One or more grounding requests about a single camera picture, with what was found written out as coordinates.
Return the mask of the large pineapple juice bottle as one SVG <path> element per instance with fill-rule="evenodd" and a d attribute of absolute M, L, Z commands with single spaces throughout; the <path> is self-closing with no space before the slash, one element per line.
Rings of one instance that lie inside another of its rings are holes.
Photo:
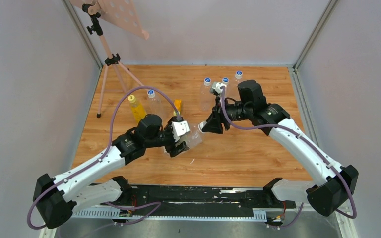
<path fill-rule="evenodd" d="M 199 124 L 189 124 L 190 126 L 190 135 L 187 136 L 187 142 L 189 143 L 189 148 L 192 149 L 197 145 L 203 142 L 203 134 L 202 130 L 198 128 Z"/>

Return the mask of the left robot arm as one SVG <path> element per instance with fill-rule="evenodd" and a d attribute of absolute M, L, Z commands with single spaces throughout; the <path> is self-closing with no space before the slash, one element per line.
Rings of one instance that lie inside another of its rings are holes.
<path fill-rule="evenodd" d="M 36 180 L 32 205 L 44 221 L 41 228 L 57 228 L 75 212 L 97 204 L 114 201 L 128 204 L 132 191 L 123 176 L 99 185 L 92 183 L 142 157 L 148 148 L 162 147 L 170 157 L 187 151 L 185 137 L 190 131 L 184 119 L 172 117 L 162 126 L 158 115 L 148 114 L 136 127 L 118 136 L 105 150 L 83 164 L 54 177 L 41 175 Z"/>

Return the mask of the white bottle cap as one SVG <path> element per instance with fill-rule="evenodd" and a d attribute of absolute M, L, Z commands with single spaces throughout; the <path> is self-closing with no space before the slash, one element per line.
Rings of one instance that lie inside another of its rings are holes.
<path fill-rule="evenodd" d="M 206 122 L 206 121 L 203 121 L 203 122 L 201 122 L 201 123 L 198 125 L 198 128 L 199 128 L 200 130 L 202 130 L 202 129 L 205 127 L 206 124 L 207 124 L 207 122 Z"/>

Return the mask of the yellow label juice bottle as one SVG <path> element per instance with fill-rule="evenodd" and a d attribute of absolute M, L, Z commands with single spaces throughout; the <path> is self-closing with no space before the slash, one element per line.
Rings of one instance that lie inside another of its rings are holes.
<path fill-rule="evenodd" d="M 129 102 L 129 106 L 136 122 L 140 122 L 147 115 L 146 110 L 144 109 L 142 103 L 137 99 L 137 97 L 134 103 Z"/>

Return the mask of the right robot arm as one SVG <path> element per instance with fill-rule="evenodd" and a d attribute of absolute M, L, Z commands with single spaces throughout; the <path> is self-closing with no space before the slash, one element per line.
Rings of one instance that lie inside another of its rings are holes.
<path fill-rule="evenodd" d="M 226 98 L 228 85 L 222 82 L 211 85 L 215 105 L 211 115 L 200 124 L 201 131 L 223 134 L 232 126 L 240 130 L 259 129 L 282 145 L 312 178 L 305 182 L 274 179 L 264 187 L 266 205 L 276 207 L 282 201 L 294 201 L 311 205 L 323 216 L 338 212 L 355 219 L 353 194 L 358 170 L 353 165 L 341 165 L 314 144 L 287 111 L 267 101 L 255 80 L 242 81 L 237 89 L 240 99 L 230 104 Z"/>

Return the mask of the blue Pocari Sweat cap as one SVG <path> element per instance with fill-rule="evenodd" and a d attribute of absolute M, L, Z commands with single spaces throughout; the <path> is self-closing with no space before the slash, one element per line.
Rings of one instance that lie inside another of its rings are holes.
<path fill-rule="evenodd" d="M 154 90 L 148 90 L 147 92 L 147 96 L 149 98 L 154 98 L 156 95 L 155 95 L 155 91 Z"/>

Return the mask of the yellow bottle cap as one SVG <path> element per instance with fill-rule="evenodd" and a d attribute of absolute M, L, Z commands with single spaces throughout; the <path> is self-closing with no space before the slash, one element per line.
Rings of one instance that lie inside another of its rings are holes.
<path fill-rule="evenodd" d="M 134 95 L 129 95 L 127 99 L 130 103 L 134 103 L 136 101 L 136 97 Z"/>

